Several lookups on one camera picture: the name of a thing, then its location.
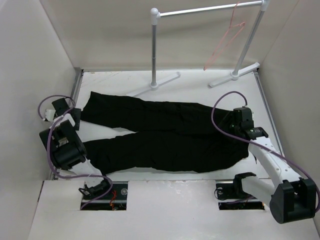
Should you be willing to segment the right aluminium frame rail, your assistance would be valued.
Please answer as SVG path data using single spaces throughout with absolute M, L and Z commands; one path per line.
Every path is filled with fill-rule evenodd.
M 267 113 L 267 116 L 268 116 L 268 119 L 269 119 L 269 122 L 270 122 L 270 125 L 271 125 L 271 128 L 272 128 L 272 132 L 273 132 L 273 135 L 274 135 L 274 138 L 275 138 L 275 141 L 276 141 L 277 149 L 279 150 L 279 152 L 280 152 L 280 154 L 282 156 L 285 156 L 285 153 L 283 151 L 283 147 L 282 147 L 282 144 L 281 144 L 281 141 L 280 141 L 280 138 L 279 138 L 279 134 L 278 134 L 278 131 L 277 131 L 277 128 L 276 128 L 276 125 L 275 125 L 275 122 L 274 122 L 274 119 L 273 119 L 273 116 L 272 116 L 272 113 L 271 113 L 271 110 L 270 110 L 270 107 L 269 107 L 269 104 L 268 104 L 268 101 L 267 101 L 267 98 L 266 98 L 266 94 L 265 94 L 265 91 L 264 91 L 263 86 L 262 86 L 262 82 L 261 82 L 261 78 L 260 78 L 258 70 L 255 70 L 253 72 L 253 74 L 254 74 L 254 77 L 255 77 L 255 80 L 256 80 L 260 95 L 262 97 L 262 101 L 263 101 L 264 107 L 266 109 L 266 113 Z

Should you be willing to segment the aluminium frame rail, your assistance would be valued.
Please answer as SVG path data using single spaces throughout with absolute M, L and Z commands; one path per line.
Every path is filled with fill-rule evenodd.
M 275 125 L 275 122 L 274 122 L 274 119 L 273 119 L 273 116 L 272 116 L 272 113 L 271 113 L 271 110 L 270 110 L 270 107 L 269 107 L 269 104 L 268 104 L 268 101 L 267 101 L 267 98 L 266 98 L 266 94 L 265 94 L 265 91 L 264 91 L 263 86 L 262 86 L 262 82 L 261 82 L 261 78 L 260 78 L 258 70 L 255 70 L 253 72 L 253 74 L 254 74 L 254 77 L 255 77 L 255 80 L 256 80 L 260 95 L 262 97 L 262 101 L 263 101 L 264 107 L 266 109 L 266 113 L 267 113 L 267 116 L 268 116 L 268 119 L 269 119 L 269 122 L 270 122 L 270 125 L 271 125 L 271 128 L 272 128 L 272 132 L 273 132 L 273 135 L 274 135 L 274 138 L 275 138 L 275 141 L 276 141 L 277 149 L 279 150 L 279 152 L 280 152 L 280 154 L 282 156 L 285 156 L 285 153 L 283 151 L 283 147 L 282 147 L 282 144 L 281 144 L 281 141 L 280 141 L 280 138 L 279 138 L 279 134 L 278 134 L 278 131 L 277 131 L 277 128 L 276 128 L 276 125 Z
M 84 70 L 81 67 L 75 67 L 74 68 L 74 72 L 75 72 L 75 77 L 72 83 L 72 88 L 69 94 L 55 94 L 52 96 L 52 98 L 73 98 L 74 101 L 76 102 L 76 98 L 78 95 L 78 85 L 80 84 L 82 77 L 83 77 L 83 72 Z M 50 169 L 51 169 L 51 174 L 50 174 L 50 178 L 52 180 L 58 179 L 59 178 L 59 169 L 56 168 L 56 166 L 52 163 L 51 160 L 48 161 Z

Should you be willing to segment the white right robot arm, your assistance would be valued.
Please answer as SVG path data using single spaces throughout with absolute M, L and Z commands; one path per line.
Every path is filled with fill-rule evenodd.
M 267 132 L 255 127 L 248 107 L 233 110 L 230 131 L 249 142 L 248 151 L 260 162 L 272 184 L 252 172 L 240 173 L 233 179 L 232 192 L 238 198 L 250 195 L 267 205 L 279 224 L 311 219 L 316 214 L 316 184 L 303 178 L 277 153 Z

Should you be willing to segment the black trousers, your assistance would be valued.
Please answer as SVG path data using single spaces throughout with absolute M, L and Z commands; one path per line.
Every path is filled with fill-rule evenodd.
M 247 143 L 225 135 L 229 112 L 91 92 L 81 120 L 129 134 L 85 142 L 87 158 L 104 175 L 135 167 L 196 173 L 228 169 L 249 156 Z

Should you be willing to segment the left aluminium frame rail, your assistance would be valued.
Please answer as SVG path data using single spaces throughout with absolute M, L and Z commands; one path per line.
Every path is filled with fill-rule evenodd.
M 83 72 L 84 70 L 81 67 L 75 67 L 74 68 L 74 72 L 75 72 L 75 77 L 72 83 L 72 88 L 69 94 L 55 94 L 52 96 L 52 98 L 73 98 L 74 101 L 76 102 L 76 98 L 78 95 L 78 85 L 80 84 L 82 77 L 83 77 Z M 58 179 L 59 178 L 59 169 L 56 168 L 56 166 L 52 163 L 51 160 L 48 161 L 50 169 L 51 169 L 51 174 L 50 174 L 50 178 L 52 180 Z

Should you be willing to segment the white clothes rack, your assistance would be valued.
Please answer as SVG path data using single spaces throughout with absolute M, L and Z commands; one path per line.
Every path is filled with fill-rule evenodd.
M 143 77 L 140 87 L 128 93 L 137 97 L 177 80 L 182 69 L 203 70 L 229 27 L 233 8 L 238 5 L 234 24 L 245 21 L 242 32 L 207 70 L 227 68 L 222 76 L 212 77 L 209 87 L 217 87 L 252 73 L 260 67 L 258 61 L 245 62 L 245 57 L 258 30 L 259 24 L 268 9 L 268 0 L 217 0 L 213 6 L 196 8 L 197 1 L 185 1 L 187 9 L 179 10 L 176 1 L 165 6 L 148 10 L 146 23 L 151 26 L 147 45 L 151 55 L 150 73 Z

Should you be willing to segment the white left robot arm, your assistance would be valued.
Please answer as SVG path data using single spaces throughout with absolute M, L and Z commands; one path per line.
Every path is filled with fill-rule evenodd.
M 86 148 L 77 134 L 81 110 L 75 107 L 74 100 L 61 94 L 51 95 L 40 102 L 37 112 L 41 120 L 51 123 L 48 129 L 39 133 L 39 137 L 52 171 L 70 172 L 70 175 L 55 172 L 65 180 L 85 179 L 84 187 L 79 189 L 84 197 L 108 199 L 112 195 L 113 183 L 87 159 Z

